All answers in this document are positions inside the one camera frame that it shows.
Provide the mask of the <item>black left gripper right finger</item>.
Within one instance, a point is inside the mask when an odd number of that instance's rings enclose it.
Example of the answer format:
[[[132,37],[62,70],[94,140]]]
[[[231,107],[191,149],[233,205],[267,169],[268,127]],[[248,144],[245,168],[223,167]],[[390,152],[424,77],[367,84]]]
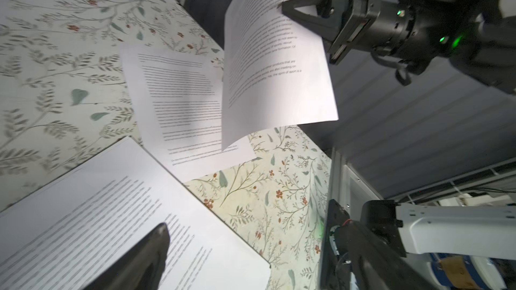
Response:
[[[435,289],[362,225],[344,225],[351,272],[359,289]]]

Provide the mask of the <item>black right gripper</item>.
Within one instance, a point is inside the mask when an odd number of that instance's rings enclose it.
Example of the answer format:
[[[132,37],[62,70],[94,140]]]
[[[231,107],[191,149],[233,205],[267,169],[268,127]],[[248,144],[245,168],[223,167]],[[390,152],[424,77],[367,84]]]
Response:
[[[381,65],[420,74],[435,57],[449,57],[478,16],[499,21],[499,0],[287,0],[282,14],[323,40],[329,62],[351,50]]]

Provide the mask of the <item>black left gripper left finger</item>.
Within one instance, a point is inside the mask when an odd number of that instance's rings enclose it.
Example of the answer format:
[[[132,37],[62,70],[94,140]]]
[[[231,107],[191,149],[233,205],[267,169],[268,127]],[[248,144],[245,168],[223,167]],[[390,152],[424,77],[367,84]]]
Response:
[[[83,289],[157,290],[165,270],[169,243],[167,224],[162,222]]]

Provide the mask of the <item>white printed sheet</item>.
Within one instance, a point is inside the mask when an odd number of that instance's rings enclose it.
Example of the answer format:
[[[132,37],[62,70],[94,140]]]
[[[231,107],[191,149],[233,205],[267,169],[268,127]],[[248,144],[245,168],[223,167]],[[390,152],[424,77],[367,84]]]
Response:
[[[142,143],[176,179],[255,158],[247,138],[221,146],[223,83],[208,58],[123,44],[120,60]]]
[[[1,214],[2,289],[83,289],[164,224],[160,289],[265,289],[270,264],[133,139]]]
[[[287,0],[232,0],[224,18],[222,145],[264,129],[336,121],[320,36],[286,17]]]

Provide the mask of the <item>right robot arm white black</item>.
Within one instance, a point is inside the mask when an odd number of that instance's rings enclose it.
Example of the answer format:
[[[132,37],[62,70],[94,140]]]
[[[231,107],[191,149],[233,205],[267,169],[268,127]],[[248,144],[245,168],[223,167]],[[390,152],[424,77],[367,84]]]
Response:
[[[515,18],[500,0],[289,0],[320,36],[339,118],[321,289],[513,289]]]

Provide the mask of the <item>floral table mat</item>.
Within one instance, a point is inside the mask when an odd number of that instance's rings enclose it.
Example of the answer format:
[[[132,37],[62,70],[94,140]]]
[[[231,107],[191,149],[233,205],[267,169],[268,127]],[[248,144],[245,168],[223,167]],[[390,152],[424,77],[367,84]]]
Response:
[[[122,44],[224,53],[176,0],[1,0],[1,208],[117,140],[141,139]],[[271,264],[269,289],[317,289],[330,158],[298,127],[249,135],[254,158],[186,187]]]

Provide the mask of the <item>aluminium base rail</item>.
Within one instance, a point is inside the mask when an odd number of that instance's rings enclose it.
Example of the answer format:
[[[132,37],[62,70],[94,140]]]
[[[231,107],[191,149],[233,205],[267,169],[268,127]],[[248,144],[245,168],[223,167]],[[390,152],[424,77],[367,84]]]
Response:
[[[335,264],[331,262],[333,251],[330,246],[330,229],[346,218],[359,220],[363,205],[370,200],[381,200],[381,196],[370,184],[347,164],[337,150],[328,152],[331,156],[327,210],[322,235],[321,258],[318,268],[318,288],[334,289],[331,285]]]

